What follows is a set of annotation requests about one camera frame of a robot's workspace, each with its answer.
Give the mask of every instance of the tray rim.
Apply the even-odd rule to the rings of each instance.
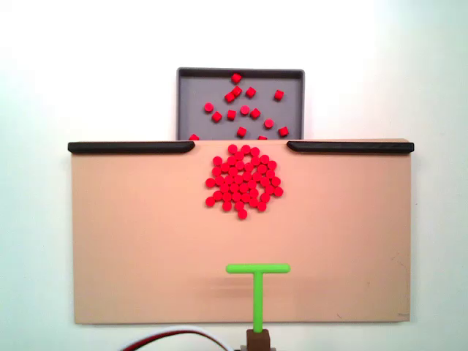
[[[299,79],[301,82],[301,137],[299,140],[304,139],[304,100],[306,93],[306,72],[303,69],[256,69],[256,68],[210,68],[210,67],[179,67],[177,69],[177,88],[176,88],[176,140],[183,140],[181,138],[181,79],[182,77],[208,77],[208,78],[229,78],[233,73],[240,73],[248,78],[275,78],[279,75],[288,75],[286,78]]]

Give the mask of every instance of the white cable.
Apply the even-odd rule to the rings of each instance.
[[[217,338],[212,333],[206,331],[203,328],[196,327],[194,325],[174,325],[172,327],[162,328],[162,329],[159,329],[157,333],[148,335],[147,337],[141,338],[139,340],[146,339],[146,338],[148,338],[150,336],[158,336],[158,335],[161,335],[161,334],[170,333],[170,332],[174,332],[174,331],[194,331],[196,333],[201,333],[201,334],[204,334],[206,336],[209,336],[213,340],[216,340],[216,342],[218,342],[223,348],[225,348],[226,351],[234,351],[234,349],[232,347],[228,346],[225,342],[223,342],[222,340]]]

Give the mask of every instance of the gray tray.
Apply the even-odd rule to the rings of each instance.
[[[238,84],[242,94],[228,104],[224,96],[233,90],[235,84],[231,75],[239,73],[242,80]],[[259,135],[268,139],[281,139],[278,129],[287,127],[289,135],[285,139],[303,138],[304,71],[302,69],[210,69],[179,68],[177,71],[177,140],[188,140],[196,134],[201,140],[239,139],[239,127],[247,129],[245,140],[257,139]],[[245,92],[248,87],[257,93],[249,99]],[[276,90],[284,92],[280,102],[274,100]],[[206,113],[205,103],[214,105],[212,113]],[[250,110],[258,108],[261,116],[253,120],[242,116],[241,106]],[[237,112],[235,120],[227,119],[227,111]],[[214,123],[211,116],[215,111],[222,114],[222,120]],[[271,118],[274,126],[266,129],[263,122]]]

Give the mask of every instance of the green handle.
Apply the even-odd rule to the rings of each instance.
[[[254,332],[263,330],[263,274],[288,273],[290,265],[227,265],[228,273],[250,273],[254,275]]]

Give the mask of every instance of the black plastic edge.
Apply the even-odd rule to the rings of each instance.
[[[294,78],[303,79],[303,69],[255,69],[255,68],[207,68],[207,67],[179,67],[178,77],[226,77],[239,73],[244,78]]]
[[[335,154],[409,154],[414,143],[386,143],[361,141],[288,141],[287,147],[295,152]]]
[[[185,154],[194,147],[193,141],[68,143],[72,154]]]

